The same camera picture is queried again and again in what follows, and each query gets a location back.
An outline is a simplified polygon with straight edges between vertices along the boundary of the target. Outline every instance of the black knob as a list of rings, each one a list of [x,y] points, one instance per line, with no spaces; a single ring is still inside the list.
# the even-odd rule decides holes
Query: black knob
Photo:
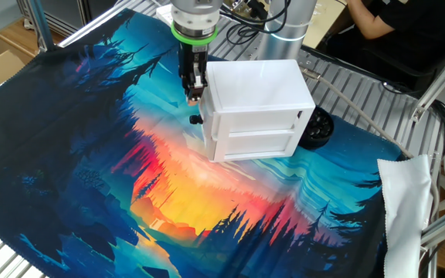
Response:
[[[203,124],[204,120],[202,120],[202,116],[200,115],[192,115],[190,116],[190,124]]]

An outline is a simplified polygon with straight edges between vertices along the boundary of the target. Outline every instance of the person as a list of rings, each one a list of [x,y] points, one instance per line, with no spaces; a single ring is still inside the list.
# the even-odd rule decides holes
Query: person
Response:
[[[347,0],[353,29],[329,39],[327,53],[383,74],[381,61],[366,52],[373,48],[402,64],[423,70],[445,42],[445,0],[380,0],[367,8],[362,0]]]

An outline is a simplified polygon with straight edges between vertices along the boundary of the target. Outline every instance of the colorful printed cloth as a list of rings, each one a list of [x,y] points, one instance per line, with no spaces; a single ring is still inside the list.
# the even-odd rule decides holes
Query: colorful printed cloth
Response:
[[[177,50],[125,10],[0,87],[0,238],[51,277],[382,275],[399,149],[335,117],[316,151],[212,164]]]

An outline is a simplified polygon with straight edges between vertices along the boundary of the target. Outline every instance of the white towel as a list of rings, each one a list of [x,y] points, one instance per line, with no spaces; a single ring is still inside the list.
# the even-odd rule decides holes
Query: white towel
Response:
[[[430,213],[428,157],[402,162],[378,160],[378,164],[386,206],[385,278],[417,278],[420,237]]]

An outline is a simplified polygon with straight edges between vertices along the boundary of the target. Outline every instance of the table surface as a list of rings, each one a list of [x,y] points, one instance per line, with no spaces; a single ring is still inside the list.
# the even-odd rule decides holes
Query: table surface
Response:
[[[303,44],[316,48],[345,8],[345,0],[317,0]]]

